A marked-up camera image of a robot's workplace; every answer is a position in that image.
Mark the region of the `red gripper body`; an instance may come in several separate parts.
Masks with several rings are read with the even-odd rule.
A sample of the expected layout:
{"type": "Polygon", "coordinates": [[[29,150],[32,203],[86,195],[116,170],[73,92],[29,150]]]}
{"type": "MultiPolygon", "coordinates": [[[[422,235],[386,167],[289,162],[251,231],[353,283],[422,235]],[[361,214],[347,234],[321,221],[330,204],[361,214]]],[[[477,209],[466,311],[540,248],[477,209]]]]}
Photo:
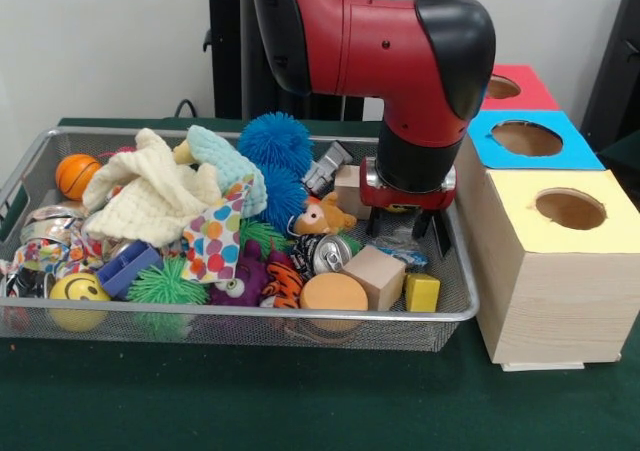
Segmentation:
{"type": "Polygon", "coordinates": [[[360,200],[363,205],[372,208],[399,205],[428,211],[445,209],[454,200],[456,186],[457,172],[454,166],[437,189],[426,193],[409,193],[386,184],[377,172],[375,159],[363,159],[359,166],[360,200]]]}

